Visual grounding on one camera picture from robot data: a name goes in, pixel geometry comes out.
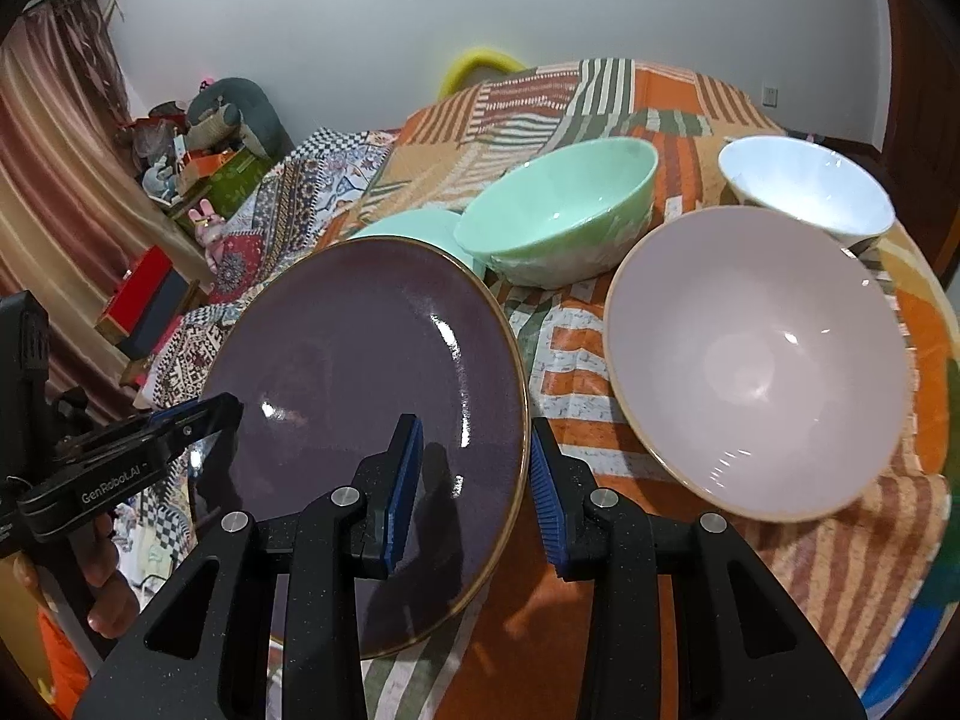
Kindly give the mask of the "person's left hand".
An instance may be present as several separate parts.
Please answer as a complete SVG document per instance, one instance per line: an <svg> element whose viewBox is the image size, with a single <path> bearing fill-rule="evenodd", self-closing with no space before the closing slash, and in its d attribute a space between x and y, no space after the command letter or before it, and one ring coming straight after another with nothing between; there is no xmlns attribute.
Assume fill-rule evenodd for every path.
<svg viewBox="0 0 960 720"><path fill-rule="evenodd" d="M112 543L112 517L101 514L91 522L93 541L80 551L80 566L93 589L88 624L104 639L124 635L139 616L139 600L119 571L119 551Z"/></svg>

